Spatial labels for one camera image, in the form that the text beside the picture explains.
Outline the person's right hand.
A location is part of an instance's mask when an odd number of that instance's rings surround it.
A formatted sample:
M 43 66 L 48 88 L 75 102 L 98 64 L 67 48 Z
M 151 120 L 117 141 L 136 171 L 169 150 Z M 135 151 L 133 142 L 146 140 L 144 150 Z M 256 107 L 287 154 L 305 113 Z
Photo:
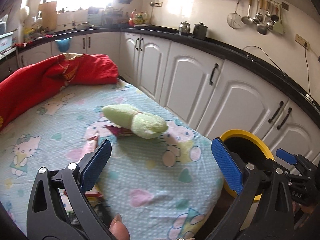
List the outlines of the person's right hand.
M 292 202 L 292 206 L 293 206 L 293 213 L 296 213 L 298 210 L 302 210 L 303 213 L 306 213 L 308 215 L 311 215 L 314 209 L 316 208 L 316 205 L 304 206 L 297 202 Z

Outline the person's left hand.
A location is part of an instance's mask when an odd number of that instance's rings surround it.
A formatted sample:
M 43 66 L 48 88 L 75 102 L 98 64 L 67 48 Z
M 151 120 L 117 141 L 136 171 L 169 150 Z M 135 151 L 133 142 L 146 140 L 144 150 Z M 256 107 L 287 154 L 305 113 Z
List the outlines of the person's left hand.
M 110 227 L 110 232 L 117 240 L 130 240 L 130 234 L 127 227 L 123 224 L 120 214 L 116 214 L 113 218 Z

